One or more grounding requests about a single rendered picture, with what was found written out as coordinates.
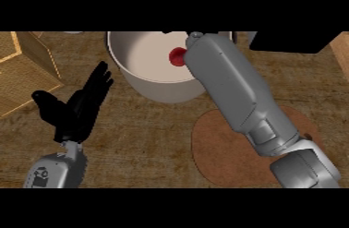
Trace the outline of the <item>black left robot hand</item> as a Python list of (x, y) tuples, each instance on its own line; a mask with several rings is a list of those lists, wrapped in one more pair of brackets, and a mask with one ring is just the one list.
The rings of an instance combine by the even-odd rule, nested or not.
[(101, 61), (80, 90), (62, 102), (48, 91), (36, 90), (31, 98), (37, 103), (40, 117), (55, 128), (54, 140), (82, 143), (91, 136), (101, 104), (114, 84), (108, 64)]

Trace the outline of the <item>red pear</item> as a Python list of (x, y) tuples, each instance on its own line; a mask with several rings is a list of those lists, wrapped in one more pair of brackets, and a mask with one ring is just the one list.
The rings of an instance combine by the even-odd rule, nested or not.
[(184, 66), (184, 55), (187, 50), (182, 47), (176, 47), (169, 53), (169, 62), (175, 66)]

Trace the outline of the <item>pale grey pot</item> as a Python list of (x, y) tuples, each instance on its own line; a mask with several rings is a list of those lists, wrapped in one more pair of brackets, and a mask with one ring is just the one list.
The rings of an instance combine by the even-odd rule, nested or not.
[(111, 58), (130, 86), (148, 99), (179, 103), (204, 92), (185, 66), (170, 64), (169, 54), (185, 47), (184, 31), (108, 31), (105, 43)]

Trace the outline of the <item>brown oval cutting board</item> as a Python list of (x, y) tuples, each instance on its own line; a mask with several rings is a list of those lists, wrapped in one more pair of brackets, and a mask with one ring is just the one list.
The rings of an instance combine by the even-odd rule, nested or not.
[(246, 137), (212, 110), (191, 133), (193, 157), (203, 177), (222, 187), (278, 187), (271, 164), (280, 157), (261, 157)]

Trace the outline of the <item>wicker basket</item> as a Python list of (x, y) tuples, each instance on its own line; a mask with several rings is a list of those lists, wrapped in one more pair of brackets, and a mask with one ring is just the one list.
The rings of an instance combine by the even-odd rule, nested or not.
[(36, 90), (62, 86), (54, 55), (31, 31), (0, 31), (0, 118), (31, 101)]

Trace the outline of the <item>black appliance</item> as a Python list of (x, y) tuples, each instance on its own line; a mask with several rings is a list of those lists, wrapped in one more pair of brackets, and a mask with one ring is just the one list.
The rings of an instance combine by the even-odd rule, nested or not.
[(340, 35), (339, 31), (249, 31), (255, 51), (317, 54)]

